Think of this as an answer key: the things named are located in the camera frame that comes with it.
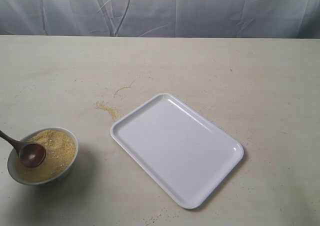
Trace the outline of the brown wooden spoon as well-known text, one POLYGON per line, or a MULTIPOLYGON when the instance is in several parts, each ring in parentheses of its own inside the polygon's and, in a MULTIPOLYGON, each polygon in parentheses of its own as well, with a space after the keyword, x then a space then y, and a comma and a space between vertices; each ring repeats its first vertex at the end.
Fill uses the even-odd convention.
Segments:
POLYGON ((46 157, 46 149, 38 143, 18 141, 9 137, 2 131, 0 131, 0 137, 12 145, 17 153, 19 161, 26 168, 38 167, 46 157))

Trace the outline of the tan granular powder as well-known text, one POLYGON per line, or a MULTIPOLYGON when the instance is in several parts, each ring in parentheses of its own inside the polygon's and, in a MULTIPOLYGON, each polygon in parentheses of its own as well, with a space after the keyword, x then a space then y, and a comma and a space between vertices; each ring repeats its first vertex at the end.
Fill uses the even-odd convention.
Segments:
POLYGON ((65 132, 54 129, 43 130, 27 141, 38 143, 46 149, 44 161, 35 168, 27 168, 15 159, 17 174, 29 183, 47 181, 59 175, 71 164, 76 153, 74 140, 65 132))

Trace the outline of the spilled yellow grain pile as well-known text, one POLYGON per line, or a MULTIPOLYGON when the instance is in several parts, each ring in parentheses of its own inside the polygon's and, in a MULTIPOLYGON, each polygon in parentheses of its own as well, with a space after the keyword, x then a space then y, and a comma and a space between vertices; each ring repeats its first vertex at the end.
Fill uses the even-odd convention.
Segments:
POLYGON ((107 103, 104 101, 97 101, 95 103, 95 108, 102 111, 106 111, 113 121, 118 120, 120 117, 120 115, 118 114, 118 110, 115 107, 107 105, 107 103))

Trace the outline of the white rectangular plastic tray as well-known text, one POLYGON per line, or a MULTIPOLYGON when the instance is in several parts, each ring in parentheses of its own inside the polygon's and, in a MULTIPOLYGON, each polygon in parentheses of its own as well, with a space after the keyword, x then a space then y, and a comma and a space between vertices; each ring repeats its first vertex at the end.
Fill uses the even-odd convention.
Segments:
POLYGON ((200 207, 245 154, 237 140, 169 93, 119 119, 110 135, 188 210, 200 207))

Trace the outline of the white bowl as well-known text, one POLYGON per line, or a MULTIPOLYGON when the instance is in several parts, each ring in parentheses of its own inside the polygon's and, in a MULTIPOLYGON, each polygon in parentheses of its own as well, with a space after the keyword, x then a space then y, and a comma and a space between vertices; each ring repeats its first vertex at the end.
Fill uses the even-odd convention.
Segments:
POLYGON ((38 185, 45 185, 45 184, 48 184, 48 183, 56 182, 56 181, 59 181, 59 180, 63 179, 65 176, 67 176, 70 173, 70 171, 72 170, 73 166, 74 166, 74 162, 76 160, 76 157, 77 157, 77 154, 78 154, 78 151, 79 151, 79 143, 78 143, 78 140, 76 139, 75 135, 72 132, 70 132, 69 130, 67 130, 67 129, 64 129, 64 128, 61 128, 61 127, 47 127, 47 128, 43 128, 43 129, 40 129, 38 131, 35 131, 35 132, 31 133, 30 135, 27 135, 26 137, 22 138, 21 140, 23 142, 28 142, 28 139, 30 139, 34 135, 36 135, 39 132, 44 131, 44 130, 57 130, 57 131, 61 131, 61 132, 64 132, 64 133, 68 134, 74 140, 74 143, 75 143, 76 149, 75 149, 74 158, 73 158, 72 162, 70 163, 70 165, 67 166, 67 168, 63 172, 61 172, 57 176, 53 177, 52 179, 48 179, 46 181, 41 181, 41 182, 27 182, 27 181, 23 180, 18 175, 18 173, 16 172, 15 159, 19 159, 19 158, 17 156, 16 151, 13 149, 10 152, 9 156, 8 156, 7 170, 8 170, 8 173, 10 174, 10 176, 16 182, 18 182, 20 184, 29 185, 29 186, 38 186, 38 185))

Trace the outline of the white wrinkled backdrop curtain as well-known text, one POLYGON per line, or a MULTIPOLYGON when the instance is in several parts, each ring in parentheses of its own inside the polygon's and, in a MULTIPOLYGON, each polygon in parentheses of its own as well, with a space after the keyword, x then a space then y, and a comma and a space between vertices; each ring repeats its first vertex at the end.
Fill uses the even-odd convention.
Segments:
POLYGON ((0 32, 317 39, 320 0, 0 0, 0 32))

